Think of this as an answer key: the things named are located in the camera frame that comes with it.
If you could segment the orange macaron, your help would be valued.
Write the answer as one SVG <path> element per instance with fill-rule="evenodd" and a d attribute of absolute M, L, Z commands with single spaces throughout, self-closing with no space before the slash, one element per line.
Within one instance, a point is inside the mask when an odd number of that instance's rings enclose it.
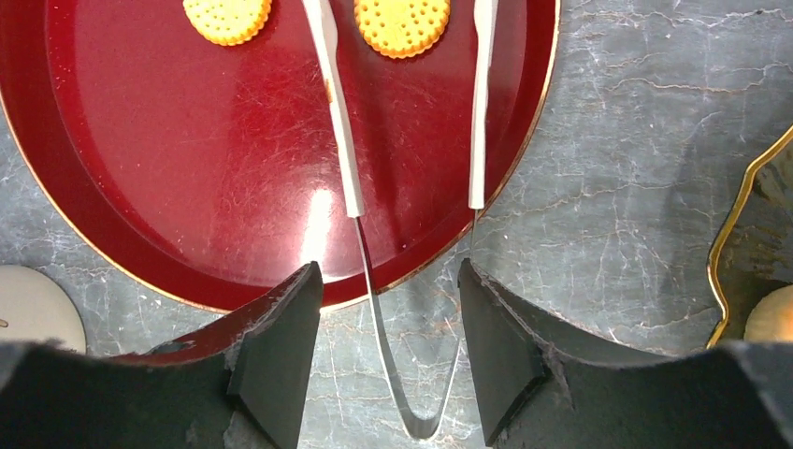
<path fill-rule="evenodd" d="M 355 0 L 359 33 L 379 54 L 405 59 L 430 49 L 450 20 L 449 0 Z"/>
<path fill-rule="evenodd" d="M 206 40 L 221 46 L 250 41 L 265 26 L 271 0 L 184 0 L 190 24 Z"/>

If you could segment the orange fruit tart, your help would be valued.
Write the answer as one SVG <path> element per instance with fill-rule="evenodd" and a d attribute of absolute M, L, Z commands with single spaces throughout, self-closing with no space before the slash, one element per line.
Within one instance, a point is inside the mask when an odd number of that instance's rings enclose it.
<path fill-rule="evenodd" d="M 792 342 L 792 286 L 762 298 L 746 322 L 743 339 L 752 342 Z"/>

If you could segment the three-tier gold dessert stand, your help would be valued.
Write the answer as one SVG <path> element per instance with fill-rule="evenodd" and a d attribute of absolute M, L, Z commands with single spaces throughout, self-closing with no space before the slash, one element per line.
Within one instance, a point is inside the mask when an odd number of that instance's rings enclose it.
<path fill-rule="evenodd" d="M 761 300 L 792 284 L 792 130 L 752 161 L 714 239 L 707 278 L 721 310 L 706 346 L 744 337 Z"/>

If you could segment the red round tray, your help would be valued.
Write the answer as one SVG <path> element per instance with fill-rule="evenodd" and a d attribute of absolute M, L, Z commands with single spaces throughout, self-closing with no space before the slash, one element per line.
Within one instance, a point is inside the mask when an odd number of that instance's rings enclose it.
<path fill-rule="evenodd" d="M 380 290 L 470 229 L 473 5 L 409 59 L 335 1 L 339 73 Z M 1 97 L 58 213 L 112 265 L 201 309 L 232 311 L 309 261 L 325 306 L 366 292 L 323 78 L 302 4 L 251 41 L 203 38 L 179 1 L 5 1 Z"/>

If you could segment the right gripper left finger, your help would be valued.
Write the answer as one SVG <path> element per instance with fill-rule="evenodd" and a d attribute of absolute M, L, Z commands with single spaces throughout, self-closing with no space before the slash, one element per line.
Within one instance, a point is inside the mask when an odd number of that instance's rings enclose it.
<path fill-rule="evenodd" d="M 310 262 L 263 296 L 144 354 L 1 347 L 5 448 L 294 448 L 320 308 Z"/>

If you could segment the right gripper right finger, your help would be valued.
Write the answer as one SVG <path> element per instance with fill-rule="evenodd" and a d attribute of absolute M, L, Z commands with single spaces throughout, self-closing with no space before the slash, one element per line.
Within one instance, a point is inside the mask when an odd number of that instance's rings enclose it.
<path fill-rule="evenodd" d="M 461 312 L 494 448 L 788 448 L 792 347 L 669 357 L 586 332 L 465 259 Z"/>

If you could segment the pink beige mug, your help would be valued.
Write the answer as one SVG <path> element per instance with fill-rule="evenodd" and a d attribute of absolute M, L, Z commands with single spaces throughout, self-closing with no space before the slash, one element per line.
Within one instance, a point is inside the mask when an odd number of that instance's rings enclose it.
<path fill-rule="evenodd" d="M 65 291 L 27 267 L 1 267 L 1 342 L 36 341 L 84 355 L 79 312 Z"/>

